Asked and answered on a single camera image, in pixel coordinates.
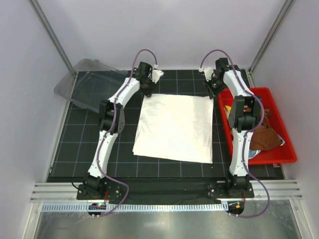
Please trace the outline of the white towel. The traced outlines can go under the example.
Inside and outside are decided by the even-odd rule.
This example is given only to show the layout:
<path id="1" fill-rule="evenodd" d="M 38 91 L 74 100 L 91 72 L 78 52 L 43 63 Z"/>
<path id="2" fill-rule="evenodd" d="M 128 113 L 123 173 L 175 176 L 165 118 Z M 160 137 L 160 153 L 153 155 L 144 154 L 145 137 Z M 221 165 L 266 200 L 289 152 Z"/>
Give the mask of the white towel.
<path id="1" fill-rule="evenodd" d="M 142 102 L 133 154 L 212 163 L 213 110 L 209 97 L 154 94 Z"/>

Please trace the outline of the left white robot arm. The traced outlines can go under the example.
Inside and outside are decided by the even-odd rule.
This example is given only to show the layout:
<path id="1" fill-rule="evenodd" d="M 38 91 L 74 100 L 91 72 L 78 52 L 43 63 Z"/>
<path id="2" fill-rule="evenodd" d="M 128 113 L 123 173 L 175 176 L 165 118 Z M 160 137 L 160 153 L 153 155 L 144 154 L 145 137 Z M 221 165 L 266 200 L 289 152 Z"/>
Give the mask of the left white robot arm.
<path id="1" fill-rule="evenodd" d="M 124 108 L 137 91 L 150 97 L 162 76 L 163 71 L 159 69 L 158 64 L 151 65 L 140 62 L 111 97 L 107 100 L 101 100 L 98 144 L 83 183 L 78 186 L 77 199 L 101 199 L 104 197 L 107 192 L 105 181 L 110 178 L 107 175 L 107 167 L 111 151 L 125 126 Z"/>

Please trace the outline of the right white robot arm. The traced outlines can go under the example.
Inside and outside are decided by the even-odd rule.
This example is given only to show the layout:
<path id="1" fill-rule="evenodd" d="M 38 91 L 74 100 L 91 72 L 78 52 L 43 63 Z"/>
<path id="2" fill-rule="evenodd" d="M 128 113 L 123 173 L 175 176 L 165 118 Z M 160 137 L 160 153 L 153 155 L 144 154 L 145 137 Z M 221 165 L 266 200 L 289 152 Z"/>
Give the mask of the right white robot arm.
<path id="1" fill-rule="evenodd" d="M 229 197 L 239 197 L 249 190 L 248 161 L 253 131 L 263 121 L 261 98 L 247 87 L 237 66 L 230 65 L 227 58 L 215 62 L 216 69 L 200 67 L 204 84 L 212 99 L 228 88 L 233 102 L 228 115 L 228 124 L 233 134 L 232 161 L 226 176 L 224 190 Z"/>

